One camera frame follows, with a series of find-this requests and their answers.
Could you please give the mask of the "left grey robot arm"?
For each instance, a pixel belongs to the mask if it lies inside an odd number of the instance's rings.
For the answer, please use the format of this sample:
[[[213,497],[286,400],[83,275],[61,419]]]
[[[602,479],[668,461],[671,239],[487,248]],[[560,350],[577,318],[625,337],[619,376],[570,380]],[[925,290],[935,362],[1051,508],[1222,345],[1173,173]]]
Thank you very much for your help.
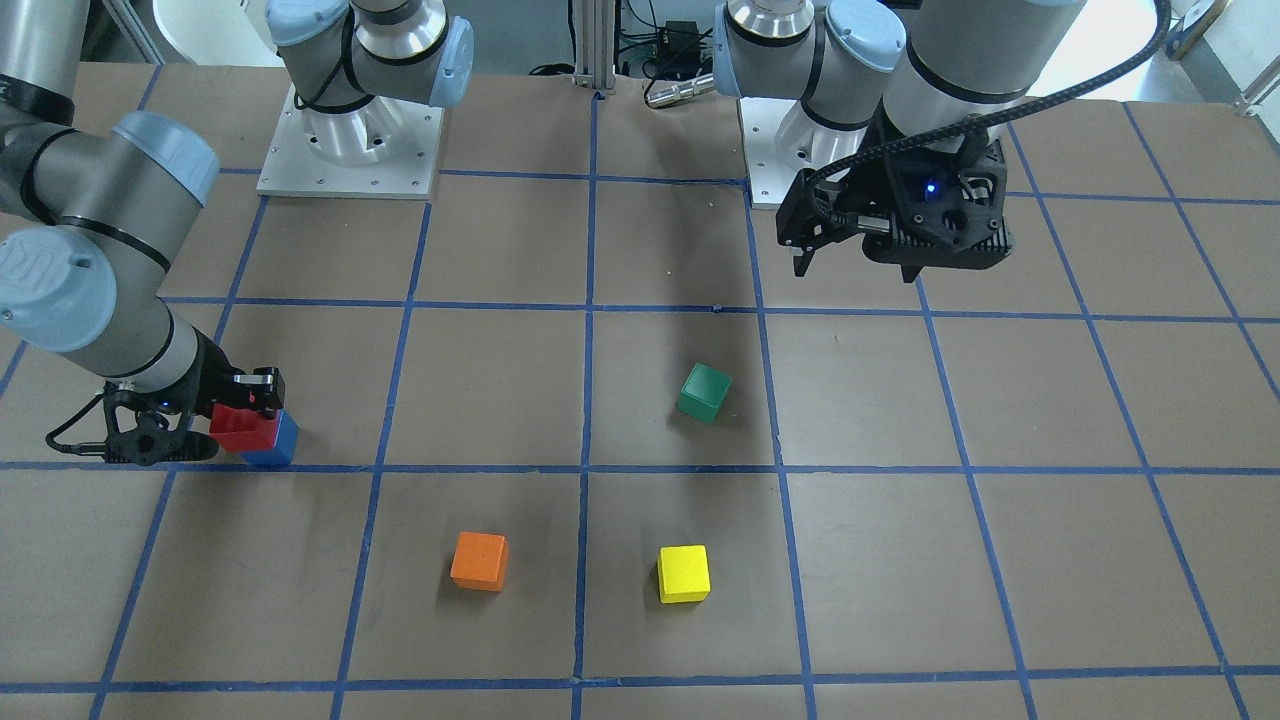
[[[1016,246],[1005,218],[1004,122],[1082,13],[1079,1],[726,1],[712,31],[716,90],[791,102],[800,152],[774,215],[808,273],[861,236],[913,283],[927,268],[986,270]]]

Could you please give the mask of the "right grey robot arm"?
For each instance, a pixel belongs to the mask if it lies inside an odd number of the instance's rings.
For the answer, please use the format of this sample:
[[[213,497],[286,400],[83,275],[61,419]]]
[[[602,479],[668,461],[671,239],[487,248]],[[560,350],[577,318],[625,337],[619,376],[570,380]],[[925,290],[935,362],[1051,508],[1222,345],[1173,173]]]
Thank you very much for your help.
[[[102,379],[108,415],[142,436],[186,433],[216,406],[274,416],[278,369],[234,366],[159,290],[210,200],[211,145],[151,111],[106,135],[76,127],[86,1],[3,4],[3,327]],[[305,117],[366,117],[381,100],[453,108],[475,32],[442,1],[269,1],[270,44]]]

